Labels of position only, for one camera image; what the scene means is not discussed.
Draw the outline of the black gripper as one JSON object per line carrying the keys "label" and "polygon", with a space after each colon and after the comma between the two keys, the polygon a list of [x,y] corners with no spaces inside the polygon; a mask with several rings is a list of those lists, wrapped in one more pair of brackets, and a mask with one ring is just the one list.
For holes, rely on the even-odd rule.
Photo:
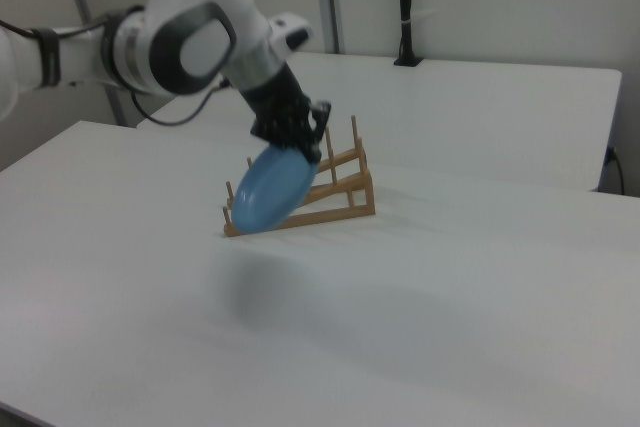
{"label": "black gripper", "polygon": [[280,149],[301,151],[309,163],[320,162],[332,105],[311,103],[287,64],[265,84],[240,94],[255,114],[253,136]]}

